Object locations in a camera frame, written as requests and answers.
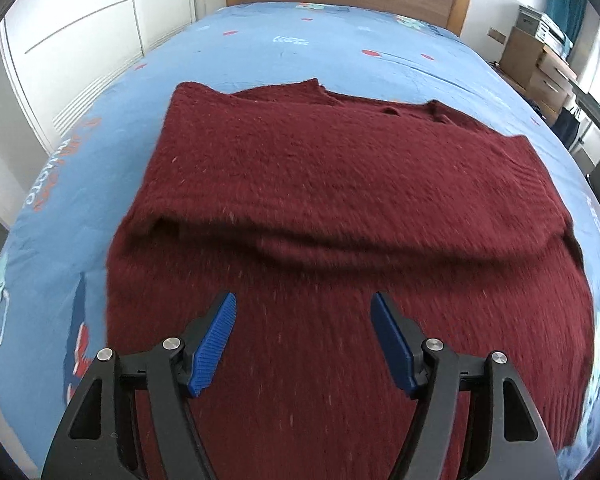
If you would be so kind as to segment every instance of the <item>red sweater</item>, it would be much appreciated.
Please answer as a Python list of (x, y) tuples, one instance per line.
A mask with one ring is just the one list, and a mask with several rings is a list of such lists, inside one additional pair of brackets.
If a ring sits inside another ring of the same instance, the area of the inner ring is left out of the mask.
[[(234, 95), (183, 83), (107, 265), (122, 354), (179, 334), (221, 288), (236, 294), (213, 383), (190, 403), (219, 480), (388, 477), (414, 402), (376, 341), (376, 290), (457, 352), (504, 350), (556, 448), (579, 424), (592, 300), (571, 217), (525, 137), (439, 102), (316, 80)], [(161, 478), (148, 421), (139, 396)]]

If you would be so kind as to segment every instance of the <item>bed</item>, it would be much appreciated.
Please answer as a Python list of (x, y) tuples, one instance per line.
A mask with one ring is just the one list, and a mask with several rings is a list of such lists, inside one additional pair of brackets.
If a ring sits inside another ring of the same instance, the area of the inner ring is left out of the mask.
[(526, 135), (574, 218), (594, 298), (594, 370), (572, 478), (600, 444), (600, 206), (541, 118), (448, 30), (338, 4), (222, 9), (120, 76), (67, 133), (26, 197), (0, 256), (0, 408), (41, 468), (72, 391), (105, 345), (105, 260), (181, 81), (221, 92), (317, 77), (387, 101), (439, 99), (504, 135)]

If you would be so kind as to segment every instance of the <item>white wardrobe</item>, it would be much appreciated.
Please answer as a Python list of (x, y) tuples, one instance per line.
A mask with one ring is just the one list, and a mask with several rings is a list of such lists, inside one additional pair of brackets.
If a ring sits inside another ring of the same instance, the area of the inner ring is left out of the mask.
[[(199, 18), (224, 6), (197, 1)], [(52, 152), (119, 74), (195, 20), (196, 0), (17, 0), (0, 45), (40, 143)]]

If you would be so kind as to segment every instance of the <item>wooden cabinet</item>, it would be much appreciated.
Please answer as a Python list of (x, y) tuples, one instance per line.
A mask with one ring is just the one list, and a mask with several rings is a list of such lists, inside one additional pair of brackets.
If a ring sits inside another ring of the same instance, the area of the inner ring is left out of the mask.
[(516, 27), (502, 54), (500, 70), (516, 83), (518, 92), (538, 103), (549, 124), (555, 122), (573, 93), (570, 80), (576, 75), (568, 63), (542, 41)]

